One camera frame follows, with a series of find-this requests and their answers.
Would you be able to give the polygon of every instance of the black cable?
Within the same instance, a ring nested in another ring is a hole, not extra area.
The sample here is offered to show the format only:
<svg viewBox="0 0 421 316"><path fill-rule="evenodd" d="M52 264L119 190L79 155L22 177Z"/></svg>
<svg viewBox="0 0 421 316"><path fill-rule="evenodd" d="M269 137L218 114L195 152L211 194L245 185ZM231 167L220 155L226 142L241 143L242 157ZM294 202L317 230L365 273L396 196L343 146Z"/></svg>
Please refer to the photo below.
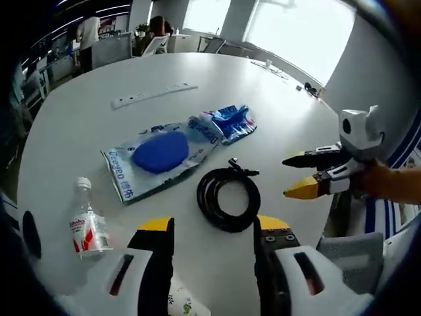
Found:
<svg viewBox="0 0 421 316"><path fill-rule="evenodd" d="M235 163L235 159L228 162L230 167L212 170L202 178L197 186L197 203L204 216L215 227L226 232L242 232L253 223L260 209L259 189L249 178L258 175L259 171L243 170ZM231 181L242 183L249 196L249 205L240 216L227 214L218 203L219 190Z"/></svg>

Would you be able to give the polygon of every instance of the window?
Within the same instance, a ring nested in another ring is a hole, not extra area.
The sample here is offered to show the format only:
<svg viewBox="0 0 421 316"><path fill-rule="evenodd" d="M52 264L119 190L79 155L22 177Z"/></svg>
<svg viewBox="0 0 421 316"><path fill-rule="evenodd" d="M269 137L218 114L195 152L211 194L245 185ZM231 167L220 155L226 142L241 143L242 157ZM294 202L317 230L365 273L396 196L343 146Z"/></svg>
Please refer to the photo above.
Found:
<svg viewBox="0 0 421 316"><path fill-rule="evenodd" d="M354 20L355 10L340 0L258 0L243 40L326 85Z"/></svg>
<svg viewBox="0 0 421 316"><path fill-rule="evenodd" d="M231 0L190 0L183 28L219 34Z"/></svg>

